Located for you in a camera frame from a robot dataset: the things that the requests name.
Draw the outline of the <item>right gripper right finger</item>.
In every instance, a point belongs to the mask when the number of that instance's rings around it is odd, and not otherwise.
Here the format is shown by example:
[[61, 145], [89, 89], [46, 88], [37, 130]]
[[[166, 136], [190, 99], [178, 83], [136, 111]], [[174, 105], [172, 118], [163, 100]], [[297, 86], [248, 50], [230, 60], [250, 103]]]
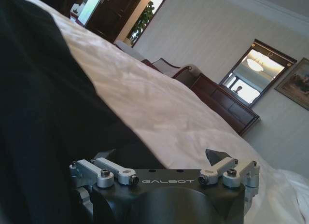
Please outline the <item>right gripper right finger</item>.
[[254, 160], [240, 161], [225, 152], [206, 149], [210, 167], [201, 169], [198, 182], [201, 185], [216, 184], [222, 178], [223, 184], [237, 188], [241, 184], [249, 188], [259, 187], [259, 166]]

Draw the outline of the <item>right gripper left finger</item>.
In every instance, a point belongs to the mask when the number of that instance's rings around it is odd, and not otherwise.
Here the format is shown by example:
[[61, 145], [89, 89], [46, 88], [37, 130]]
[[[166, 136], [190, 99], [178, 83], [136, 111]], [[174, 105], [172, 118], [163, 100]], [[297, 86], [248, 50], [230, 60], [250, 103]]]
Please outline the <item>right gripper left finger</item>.
[[94, 184], [99, 188], [110, 188], [115, 179], [121, 185], [135, 186], [138, 184], [138, 176], [134, 169], [125, 168], [104, 157], [98, 157], [92, 161], [85, 159], [74, 161], [69, 169], [75, 188]]

